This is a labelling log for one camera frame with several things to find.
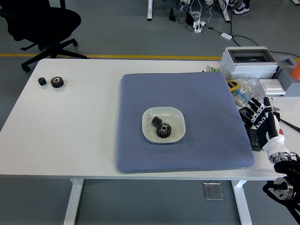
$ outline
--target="orange object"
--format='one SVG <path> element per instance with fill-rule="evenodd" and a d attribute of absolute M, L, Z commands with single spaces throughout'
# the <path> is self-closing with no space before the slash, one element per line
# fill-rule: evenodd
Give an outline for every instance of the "orange object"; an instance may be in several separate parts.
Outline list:
<path fill-rule="evenodd" d="M 296 79 L 300 79 L 300 63 L 298 63 L 296 68 L 293 70 L 292 76 Z"/>

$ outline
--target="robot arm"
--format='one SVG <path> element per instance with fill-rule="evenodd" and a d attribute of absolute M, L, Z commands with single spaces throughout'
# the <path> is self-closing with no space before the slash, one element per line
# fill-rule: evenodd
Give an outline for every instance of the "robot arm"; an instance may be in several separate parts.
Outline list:
<path fill-rule="evenodd" d="M 258 142 L 268 153 L 275 171 L 286 174 L 275 181 L 268 181 L 263 191 L 274 201 L 284 205 L 300 224 L 300 157 L 285 147 L 284 133 L 279 124 L 279 113 L 273 113 L 269 99 L 264 98 L 264 105 L 256 99 L 251 100 L 252 102 L 249 102 L 253 110 L 251 114 L 256 115 L 253 117 L 257 118 L 253 125 L 257 130 Z"/>

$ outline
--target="square plate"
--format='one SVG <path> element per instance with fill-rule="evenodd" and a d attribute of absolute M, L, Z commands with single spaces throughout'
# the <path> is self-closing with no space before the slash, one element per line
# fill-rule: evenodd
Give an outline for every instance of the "square plate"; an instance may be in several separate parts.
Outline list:
<path fill-rule="evenodd" d="M 163 123 L 171 126 L 172 132 L 168 138 L 161 138 L 156 134 L 156 128 L 152 125 L 154 117 L 159 117 Z M 142 132 L 153 143 L 174 143 L 179 141 L 186 132 L 183 114 L 173 107 L 154 107 L 146 110 L 142 115 Z"/>

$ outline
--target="sneaker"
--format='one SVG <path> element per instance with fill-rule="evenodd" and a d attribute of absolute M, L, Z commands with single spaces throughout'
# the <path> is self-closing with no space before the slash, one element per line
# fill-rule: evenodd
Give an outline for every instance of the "sneaker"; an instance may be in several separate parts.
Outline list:
<path fill-rule="evenodd" d="M 236 3 L 238 3 L 238 0 L 229 0 L 228 1 L 228 6 L 229 7 L 234 7 Z"/>
<path fill-rule="evenodd" d="M 206 5 L 212 5 L 214 3 L 214 0 L 204 0 Z"/>
<path fill-rule="evenodd" d="M 242 2 L 242 4 L 237 9 L 235 9 L 233 12 L 235 14 L 242 14 L 242 13 L 245 13 L 248 11 L 249 11 L 249 4 Z"/>

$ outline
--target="chair armrest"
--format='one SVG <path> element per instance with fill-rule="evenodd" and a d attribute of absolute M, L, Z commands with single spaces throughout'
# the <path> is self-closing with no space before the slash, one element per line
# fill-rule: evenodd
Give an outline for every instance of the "chair armrest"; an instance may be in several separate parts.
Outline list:
<path fill-rule="evenodd" d="M 3 18 L 5 18 L 5 19 L 17 17 L 16 14 L 7 13 L 3 9 L 0 9 L 0 16 L 3 17 Z"/>

